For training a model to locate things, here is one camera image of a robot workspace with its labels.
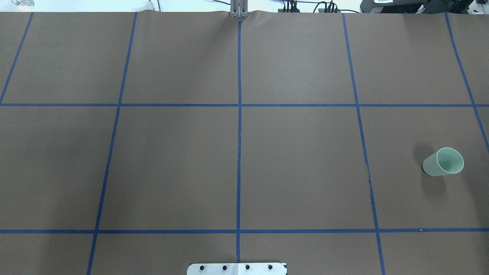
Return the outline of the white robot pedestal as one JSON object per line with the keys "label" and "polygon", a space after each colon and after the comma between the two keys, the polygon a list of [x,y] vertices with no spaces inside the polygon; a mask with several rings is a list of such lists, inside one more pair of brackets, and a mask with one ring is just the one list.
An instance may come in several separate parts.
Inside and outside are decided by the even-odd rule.
{"label": "white robot pedestal", "polygon": [[187,268],[187,275],[287,275],[286,263],[196,263]]}

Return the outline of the green plastic cup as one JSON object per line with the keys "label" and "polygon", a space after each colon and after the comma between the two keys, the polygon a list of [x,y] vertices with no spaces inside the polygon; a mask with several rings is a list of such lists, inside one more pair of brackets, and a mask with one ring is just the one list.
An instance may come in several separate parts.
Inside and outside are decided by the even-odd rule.
{"label": "green plastic cup", "polygon": [[445,176],[458,174],[464,165],[464,159],[457,150],[444,147],[426,158],[421,167],[429,176]]}

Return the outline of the aluminium frame post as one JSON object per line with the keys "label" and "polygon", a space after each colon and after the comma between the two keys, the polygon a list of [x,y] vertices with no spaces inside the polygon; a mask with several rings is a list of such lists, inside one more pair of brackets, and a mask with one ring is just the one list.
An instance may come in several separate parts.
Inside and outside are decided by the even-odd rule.
{"label": "aluminium frame post", "polygon": [[247,18],[248,16],[248,0],[230,0],[231,18]]}

